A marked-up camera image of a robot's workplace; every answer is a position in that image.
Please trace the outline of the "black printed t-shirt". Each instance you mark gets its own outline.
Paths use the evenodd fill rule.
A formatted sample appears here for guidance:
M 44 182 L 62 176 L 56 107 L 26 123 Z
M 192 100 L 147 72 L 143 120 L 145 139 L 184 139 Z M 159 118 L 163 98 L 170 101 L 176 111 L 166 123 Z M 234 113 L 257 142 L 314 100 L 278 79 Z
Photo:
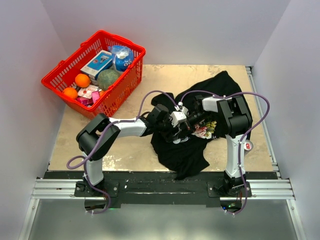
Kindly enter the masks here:
M 222 71 L 209 79 L 194 84 L 177 96 L 174 96 L 171 92 L 168 95 L 175 102 L 178 102 L 189 91 L 193 92 L 183 99 L 183 105 L 189 111 L 195 112 L 196 96 L 208 96 L 207 93 L 202 93 L 201 91 L 212 92 L 219 96 L 229 96 L 242 90 L 227 71 Z M 176 180 L 195 176 L 207 168 L 210 165 L 204 157 L 204 150 L 207 144 L 212 140 L 226 137 L 219 120 L 220 118 L 217 113 L 206 112 L 204 117 L 194 124 L 195 132 L 177 144 L 166 142 L 161 133 L 154 132 L 150 143 L 158 156 L 159 163 L 169 170 L 176 172 Z

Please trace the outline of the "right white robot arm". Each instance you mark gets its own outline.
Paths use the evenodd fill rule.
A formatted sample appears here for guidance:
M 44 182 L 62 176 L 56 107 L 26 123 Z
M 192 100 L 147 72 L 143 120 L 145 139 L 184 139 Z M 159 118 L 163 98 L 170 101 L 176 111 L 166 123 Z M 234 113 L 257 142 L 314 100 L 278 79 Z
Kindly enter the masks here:
M 196 97 L 195 111 L 189 113 L 187 120 L 194 125 L 210 113 L 215 113 L 221 132 L 227 141 L 227 164 L 223 172 L 218 193 L 233 197 L 245 187 L 245 141 L 247 131 L 252 127 L 252 117 L 243 96 L 231 98 Z

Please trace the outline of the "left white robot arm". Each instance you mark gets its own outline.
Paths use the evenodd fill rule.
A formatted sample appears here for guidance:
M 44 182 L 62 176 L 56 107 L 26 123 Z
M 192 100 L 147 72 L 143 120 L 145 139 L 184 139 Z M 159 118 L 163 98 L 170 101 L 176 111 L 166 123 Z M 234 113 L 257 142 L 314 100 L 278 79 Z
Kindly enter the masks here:
M 152 111 L 132 119 L 98 114 L 76 136 L 79 149 L 85 154 L 83 181 L 86 191 L 92 196 L 105 193 L 102 161 L 116 139 L 159 133 L 165 141 L 179 143 L 193 132 L 187 113 L 186 109 L 169 111 L 158 104 Z

